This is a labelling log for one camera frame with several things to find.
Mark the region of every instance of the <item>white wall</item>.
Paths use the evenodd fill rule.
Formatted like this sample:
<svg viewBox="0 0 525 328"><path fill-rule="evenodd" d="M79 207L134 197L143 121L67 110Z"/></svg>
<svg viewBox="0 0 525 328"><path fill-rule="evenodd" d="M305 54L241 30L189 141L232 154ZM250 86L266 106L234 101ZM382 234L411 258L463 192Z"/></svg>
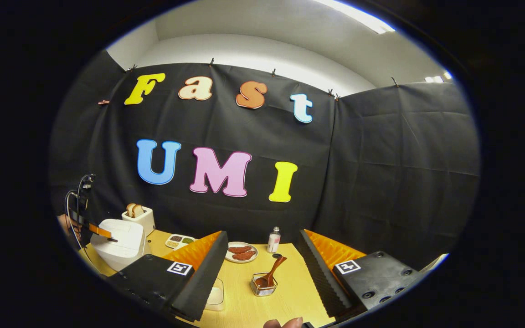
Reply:
<svg viewBox="0 0 525 328"><path fill-rule="evenodd" d="M151 20L112 43L107 52L121 68L129 69L158 41L155 20Z"/></svg>
<svg viewBox="0 0 525 328"><path fill-rule="evenodd" d="M108 53L122 58L115 44ZM375 86L348 68L299 46L245 35L192 35L156 43L137 59L138 67L181 62L210 63L258 69L300 81L323 91L333 89L339 96L375 89Z"/></svg>

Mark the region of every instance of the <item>human hand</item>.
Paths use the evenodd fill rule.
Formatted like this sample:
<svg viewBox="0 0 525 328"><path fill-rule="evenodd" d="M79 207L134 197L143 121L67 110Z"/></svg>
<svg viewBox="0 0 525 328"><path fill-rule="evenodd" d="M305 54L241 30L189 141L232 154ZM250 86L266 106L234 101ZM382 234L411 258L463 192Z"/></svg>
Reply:
<svg viewBox="0 0 525 328"><path fill-rule="evenodd" d="M265 322L262 328L301 328L302 325L303 325L303 317L299 317L299 318L290 319L283 326L281 326L281 324L279 324L279 321L277 321L276 319L269 320Z"/></svg>
<svg viewBox="0 0 525 328"><path fill-rule="evenodd" d="M74 232L77 235L78 240L81 240L80 235L80 229L82 227L81 224L76 222L75 220L69 219L66 214L62 214L61 216L58 216L58 223L62 227L62 230L66 233L67 236L69 236L72 233L72 228L70 225L74 227Z"/></svg>

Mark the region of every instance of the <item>white appliance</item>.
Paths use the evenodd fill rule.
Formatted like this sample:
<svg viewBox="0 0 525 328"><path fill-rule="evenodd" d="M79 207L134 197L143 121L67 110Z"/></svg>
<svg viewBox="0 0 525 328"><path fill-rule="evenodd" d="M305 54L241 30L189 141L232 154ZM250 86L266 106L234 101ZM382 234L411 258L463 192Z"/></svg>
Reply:
<svg viewBox="0 0 525 328"><path fill-rule="evenodd" d="M150 253L142 225L125 220L106 219L100 222L98 227L110 231L112 239L116 241L92 235L90 244L113 270L123 270L125 266Z"/></svg>
<svg viewBox="0 0 525 328"><path fill-rule="evenodd" d="M137 218L131 218L127 215L127 212L123 212L121 214L121 218L125 221L131 221L136 222L143 226L143 230L145 231L145 237L149 236L150 233L155 230L155 220L153 218L153 210L149 207L141 206L143 208L144 213L138 216Z"/></svg>

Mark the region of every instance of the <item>bolt hole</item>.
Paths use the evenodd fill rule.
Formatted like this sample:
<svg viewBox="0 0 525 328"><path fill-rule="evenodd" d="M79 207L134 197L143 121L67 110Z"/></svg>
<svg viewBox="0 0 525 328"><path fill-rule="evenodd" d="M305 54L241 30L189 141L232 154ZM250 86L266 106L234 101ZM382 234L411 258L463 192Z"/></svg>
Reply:
<svg viewBox="0 0 525 328"><path fill-rule="evenodd" d="M375 292L367 292L362 295L362 298L370 298L374 296L375 294L376 294Z"/></svg>

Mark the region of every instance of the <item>bottle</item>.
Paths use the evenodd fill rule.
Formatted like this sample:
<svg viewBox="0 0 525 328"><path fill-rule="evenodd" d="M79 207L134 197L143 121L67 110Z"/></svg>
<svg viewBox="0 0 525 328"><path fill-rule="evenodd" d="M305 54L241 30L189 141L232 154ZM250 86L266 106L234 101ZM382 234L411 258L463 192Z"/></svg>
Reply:
<svg viewBox="0 0 525 328"><path fill-rule="evenodd" d="M277 253L277 249L279 248L279 241L281 240L281 233L279 233L279 227L276 226L273 229L273 232L268 237L268 246L267 251L269 253Z"/></svg>

